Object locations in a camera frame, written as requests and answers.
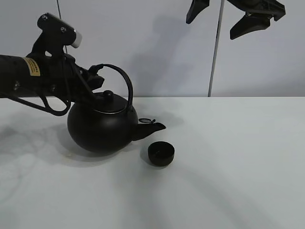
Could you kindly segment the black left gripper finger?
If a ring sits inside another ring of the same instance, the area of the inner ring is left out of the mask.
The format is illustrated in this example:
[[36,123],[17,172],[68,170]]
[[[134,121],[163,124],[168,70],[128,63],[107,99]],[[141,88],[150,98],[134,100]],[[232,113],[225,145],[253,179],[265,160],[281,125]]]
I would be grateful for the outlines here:
[[88,70],[81,68],[81,75],[91,90],[96,90],[102,87],[104,78],[98,75],[98,71],[103,67],[104,65],[92,65]]
[[110,92],[93,93],[93,98],[89,101],[89,107],[98,111],[109,111]]

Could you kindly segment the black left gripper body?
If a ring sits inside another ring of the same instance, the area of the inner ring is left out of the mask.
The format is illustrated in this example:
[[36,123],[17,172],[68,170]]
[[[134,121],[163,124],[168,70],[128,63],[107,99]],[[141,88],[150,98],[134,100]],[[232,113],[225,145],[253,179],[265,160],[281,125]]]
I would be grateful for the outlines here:
[[41,55],[40,69],[43,86],[62,100],[95,100],[95,66],[89,69],[76,63],[73,56],[62,53]]

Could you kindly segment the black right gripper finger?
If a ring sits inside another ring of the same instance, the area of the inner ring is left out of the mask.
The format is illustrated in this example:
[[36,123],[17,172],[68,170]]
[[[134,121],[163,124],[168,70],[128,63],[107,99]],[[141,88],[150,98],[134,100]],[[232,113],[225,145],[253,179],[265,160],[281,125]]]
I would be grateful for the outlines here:
[[190,8],[186,15],[186,23],[190,24],[196,18],[196,16],[202,12],[204,9],[209,7],[210,1],[209,0],[192,0]]
[[270,15],[246,13],[231,29],[230,39],[234,40],[254,31],[266,30],[270,27]]

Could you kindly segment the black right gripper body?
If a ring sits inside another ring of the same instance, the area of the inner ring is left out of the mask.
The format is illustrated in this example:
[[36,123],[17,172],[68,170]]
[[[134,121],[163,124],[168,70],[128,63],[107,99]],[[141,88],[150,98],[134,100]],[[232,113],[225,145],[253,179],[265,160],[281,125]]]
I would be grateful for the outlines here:
[[278,21],[286,15],[285,5],[276,0],[229,0],[236,8],[253,14],[269,15]]

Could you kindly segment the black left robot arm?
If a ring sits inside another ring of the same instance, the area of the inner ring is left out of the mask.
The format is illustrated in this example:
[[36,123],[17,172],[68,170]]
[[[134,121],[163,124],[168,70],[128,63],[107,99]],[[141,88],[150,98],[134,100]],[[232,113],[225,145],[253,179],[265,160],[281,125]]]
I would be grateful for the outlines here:
[[65,115],[72,103],[94,105],[94,90],[104,78],[75,63],[68,54],[27,57],[1,55],[0,96],[55,116]]

